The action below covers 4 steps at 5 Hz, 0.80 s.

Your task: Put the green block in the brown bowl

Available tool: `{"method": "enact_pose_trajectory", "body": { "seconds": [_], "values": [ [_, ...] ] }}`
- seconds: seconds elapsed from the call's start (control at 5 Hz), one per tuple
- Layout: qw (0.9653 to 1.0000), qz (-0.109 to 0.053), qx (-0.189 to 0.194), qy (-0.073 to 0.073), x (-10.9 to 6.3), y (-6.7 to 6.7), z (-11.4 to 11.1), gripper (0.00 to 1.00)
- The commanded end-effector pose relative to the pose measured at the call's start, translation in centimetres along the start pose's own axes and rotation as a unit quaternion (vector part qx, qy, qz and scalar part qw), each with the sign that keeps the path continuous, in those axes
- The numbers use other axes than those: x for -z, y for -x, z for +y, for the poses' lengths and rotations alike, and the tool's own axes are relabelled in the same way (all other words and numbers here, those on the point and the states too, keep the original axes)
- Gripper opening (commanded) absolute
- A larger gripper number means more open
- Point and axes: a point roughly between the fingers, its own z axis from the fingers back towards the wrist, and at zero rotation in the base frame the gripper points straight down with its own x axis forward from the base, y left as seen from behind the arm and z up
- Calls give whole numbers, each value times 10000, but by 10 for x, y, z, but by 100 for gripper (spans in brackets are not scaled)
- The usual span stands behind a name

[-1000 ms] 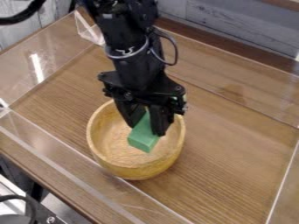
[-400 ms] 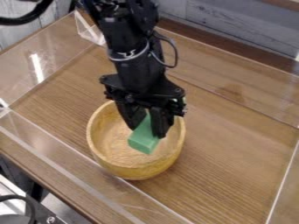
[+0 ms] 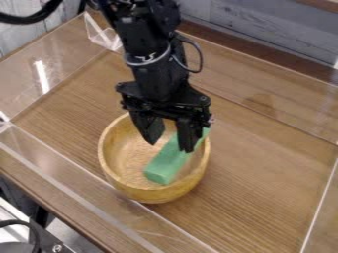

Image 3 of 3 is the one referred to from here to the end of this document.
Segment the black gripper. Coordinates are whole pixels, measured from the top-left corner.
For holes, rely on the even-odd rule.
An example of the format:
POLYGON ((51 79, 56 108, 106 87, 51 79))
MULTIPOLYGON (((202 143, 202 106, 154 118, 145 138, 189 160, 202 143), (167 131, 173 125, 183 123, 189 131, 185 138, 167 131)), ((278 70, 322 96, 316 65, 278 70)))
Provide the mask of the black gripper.
POLYGON ((119 83, 117 91, 145 141, 158 143, 169 119, 175 121, 179 150, 193 152, 202 128, 211 125, 211 99, 189 83, 185 51, 170 48, 161 54, 126 53, 125 60, 135 80, 119 83))

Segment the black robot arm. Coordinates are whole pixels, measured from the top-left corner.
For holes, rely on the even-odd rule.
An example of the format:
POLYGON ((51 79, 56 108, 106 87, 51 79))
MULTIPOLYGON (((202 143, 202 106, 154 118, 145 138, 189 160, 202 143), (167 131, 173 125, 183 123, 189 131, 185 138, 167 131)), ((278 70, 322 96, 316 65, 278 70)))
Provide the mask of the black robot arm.
POLYGON ((183 46, 194 41, 177 31, 178 3, 98 0, 98 6, 121 38, 125 62, 135 77, 117 85, 122 106, 150 144, 166 131, 165 120, 174 121, 178 148, 190 153, 211 125, 211 99, 189 84, 189 76, 202 69, 187 65, 183 46))

